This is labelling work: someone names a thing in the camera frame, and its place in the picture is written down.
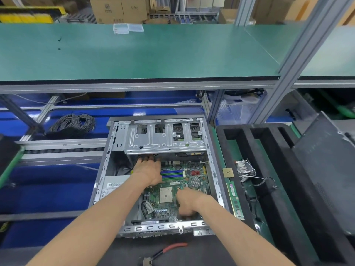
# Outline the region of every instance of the person's left hand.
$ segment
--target person's left hand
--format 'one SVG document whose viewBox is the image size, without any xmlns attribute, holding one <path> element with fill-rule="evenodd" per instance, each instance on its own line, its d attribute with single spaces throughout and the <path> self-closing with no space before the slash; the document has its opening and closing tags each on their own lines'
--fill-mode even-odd
<svg viewBox="0 0 355 266">
<path fill-rule="evenodd" d="M 145 157 L 144 159 L 139 158 L 133 167 L 132 175 L 137 175 L 142 181 L 146 181 L 146 186 L 155 186 L 162 182 L 161 169 L 161 162 L 159 160 L 154 162 L 153 156 Z"/>
</svg>

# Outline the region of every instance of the blue ram slot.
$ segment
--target blue ram slot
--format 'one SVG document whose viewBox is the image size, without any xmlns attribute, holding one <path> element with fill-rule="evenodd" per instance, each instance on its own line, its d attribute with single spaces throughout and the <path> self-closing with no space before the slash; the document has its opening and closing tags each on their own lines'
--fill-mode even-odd
<svg viewBox="0 0 355 266">
<path fill-rule="evenodd" d="M 184 177 L 182 174 L 178 175 L 163 175 L 163 178 L 174 178 L 174 177 Z"/>
<path fill-rule="evenodd" d="M 175 170 L 175 171 L 161 171 L 160 173 L 182 173 L 182 170 Z"/>
</svg>

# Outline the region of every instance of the forearm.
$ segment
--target forearm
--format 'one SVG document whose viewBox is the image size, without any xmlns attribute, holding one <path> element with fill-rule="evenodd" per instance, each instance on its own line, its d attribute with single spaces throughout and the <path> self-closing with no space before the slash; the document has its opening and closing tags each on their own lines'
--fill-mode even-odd
<svg viewBox="0 0 355 266">
<path fill-rule="evenodd" d="M 122 186 L 70 223 L 28 265 L 96 265 L 146 186 L 132 174 Z"/>
<path fill-rule="evenodd" d="M 294 266 L 278 249 L 206 196 L 196 209 L 238 266 Z"/>
</svg>

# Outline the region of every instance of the person's left arm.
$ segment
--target person's left arm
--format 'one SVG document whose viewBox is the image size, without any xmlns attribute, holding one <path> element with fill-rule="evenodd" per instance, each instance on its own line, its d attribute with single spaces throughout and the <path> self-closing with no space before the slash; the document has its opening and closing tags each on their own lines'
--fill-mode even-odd
<svg viewBox="0 0 355 266">
<path fill-rule="evenodd" d="M 78 216 L 27 265 L 96 265 L 144 189 L 162 181 L 160 161 L 152 159 L 138 159 L 133 174 L 119 188 Z"/>
</svg>

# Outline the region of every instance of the motherboard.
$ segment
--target motherboard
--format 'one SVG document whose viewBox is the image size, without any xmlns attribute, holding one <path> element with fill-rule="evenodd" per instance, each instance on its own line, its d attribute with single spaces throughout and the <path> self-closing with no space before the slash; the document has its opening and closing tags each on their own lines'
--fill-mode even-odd
<svg viewBox="0 0 355 266">
<path fill-rule="evenodd" d="M 152 221 L 165 219 L 167 222 L 180 220 L 176 193 L 184 187 L 211 194 L 204 163 L 162 162 L 161 175 L 162 183 L 144 190 L 141 208 L 145 219 L 152 219 Z"/>
</svg>

